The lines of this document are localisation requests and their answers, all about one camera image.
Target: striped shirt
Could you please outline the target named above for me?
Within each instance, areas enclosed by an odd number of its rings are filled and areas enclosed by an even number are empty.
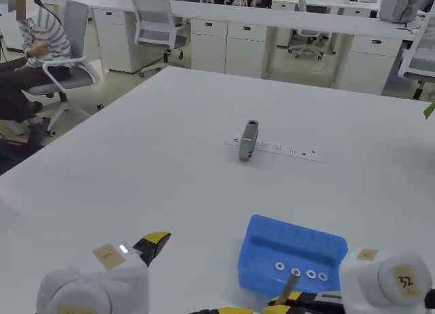
[[[71,45],[63,31],[63,26],[47,9],[36,5],[33,1],[27,1],[26,20],[18,21],[18,25],[24,39],[22,46],[24,54],[35,42],[48,43],[49,53],[39,58],[28,58],[28,66],[42,67],[45,61],[71,59]]]

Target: label sticker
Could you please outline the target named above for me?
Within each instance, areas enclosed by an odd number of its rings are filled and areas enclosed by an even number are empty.
[[[373,261],[376,258],[376,255],[378,254],[377,249],[371,249],[371,248],[364,248],[361,250],[361,252],[357,256],[357,260],[365,260],[365,261]]]
[[[420,289],[417,286],[414,272],[408,264],[395,267],[393,273],[402,296],[405,298],[420,296]]]
[[[60,304],[57,308],[57,314],[96,314],[94,311],[88,309],[78,309],[65,304]]]
[[[110,244],[94,249],[93,253],[108,271],[126,261],[116,248]]]

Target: chair backrest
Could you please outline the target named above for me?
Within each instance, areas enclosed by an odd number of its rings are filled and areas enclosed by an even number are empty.
[[[135,43],[175,47],[177,27],[169,0],[131,0],[136,15]]]
[[[427,13],[413,44],[404,53],[398,75],[414,73],[435,77],[435,13]]]
[[[89,6],[68,0],[65,6],[63,29],[71,44],[71,57],[83,57],[84,35],[88,24]]]
[[[299,0],[299,12],[306,12],[307,11],[307,3],[305,0]]]

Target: led light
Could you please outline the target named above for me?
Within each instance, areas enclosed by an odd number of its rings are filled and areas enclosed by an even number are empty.
[[[122,250],[122,252],[123,252],[124,254],[127,254],[127,253],[128,253],[128,250],[127,250],[127,248],[126,248],[125,246],[120,245],[120,249]]]

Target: black bag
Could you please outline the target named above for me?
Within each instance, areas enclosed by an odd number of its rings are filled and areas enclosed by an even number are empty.
[[[42,145],[30,145],[10,139],[0,139],[0,175],[14,168],[42,148]]]

